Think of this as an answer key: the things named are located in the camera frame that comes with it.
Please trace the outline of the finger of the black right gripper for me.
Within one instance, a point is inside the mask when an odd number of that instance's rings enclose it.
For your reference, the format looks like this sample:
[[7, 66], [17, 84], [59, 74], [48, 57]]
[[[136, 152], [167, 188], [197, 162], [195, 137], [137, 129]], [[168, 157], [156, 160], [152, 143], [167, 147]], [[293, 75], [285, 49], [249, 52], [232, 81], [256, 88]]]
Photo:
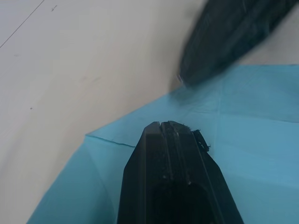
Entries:
[[198, 82], [214, 75], [232, 34], [256, 0], [209, 0], [185, 42], [179, 65], [182, 82]]
[[257, 0], [225, 46], [219, 70], [201, 81], [185, 84], [196, 86], [227, 70], [238, 59], [267, 39], [298, 3], [297, 0]]

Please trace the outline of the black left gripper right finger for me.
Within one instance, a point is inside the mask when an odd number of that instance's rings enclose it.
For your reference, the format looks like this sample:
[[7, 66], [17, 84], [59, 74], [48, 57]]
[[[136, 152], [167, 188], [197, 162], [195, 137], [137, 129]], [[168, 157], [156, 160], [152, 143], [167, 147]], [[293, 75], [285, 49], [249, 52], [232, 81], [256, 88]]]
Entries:
[[200, 130], [172, 122], [187, 183], [184, 211], [189, 224], [242, 224], [221, 169]]

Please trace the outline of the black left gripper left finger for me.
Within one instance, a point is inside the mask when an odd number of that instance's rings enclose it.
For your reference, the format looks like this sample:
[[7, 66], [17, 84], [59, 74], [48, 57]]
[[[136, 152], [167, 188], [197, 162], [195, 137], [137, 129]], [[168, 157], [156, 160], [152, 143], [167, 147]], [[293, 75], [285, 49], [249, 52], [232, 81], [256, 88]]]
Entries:
[[146, 126], [129, 158], [121, 185], [117, 223], [183, 224], [185, 173], [175, 121]]

